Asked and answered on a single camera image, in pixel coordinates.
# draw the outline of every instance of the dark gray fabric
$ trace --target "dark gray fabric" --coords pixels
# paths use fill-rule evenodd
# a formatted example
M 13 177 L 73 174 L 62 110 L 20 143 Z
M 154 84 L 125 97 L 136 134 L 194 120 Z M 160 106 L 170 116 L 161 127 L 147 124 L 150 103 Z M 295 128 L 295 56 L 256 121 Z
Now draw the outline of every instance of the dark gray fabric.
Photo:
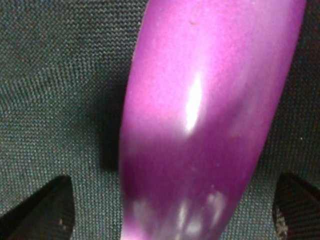
M 72 177 L 73 239 L 120 238 L 118 134 L 147 0 L 0 1 L 0 216 Z M 253 179 L 221 239 L 274 239 L 278 176 L 320 187 L 320 2 L 310 0 Z

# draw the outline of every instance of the purple eggplant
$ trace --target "purple eggplant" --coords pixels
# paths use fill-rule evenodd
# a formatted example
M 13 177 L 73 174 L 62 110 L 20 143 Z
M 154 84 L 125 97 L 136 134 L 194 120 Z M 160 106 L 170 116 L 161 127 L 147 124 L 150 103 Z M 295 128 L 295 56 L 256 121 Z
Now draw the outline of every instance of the purple eggplant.
M 218 239 L 254 172 L 305 0 L 150 0 L 120 131 L 121 240 Z

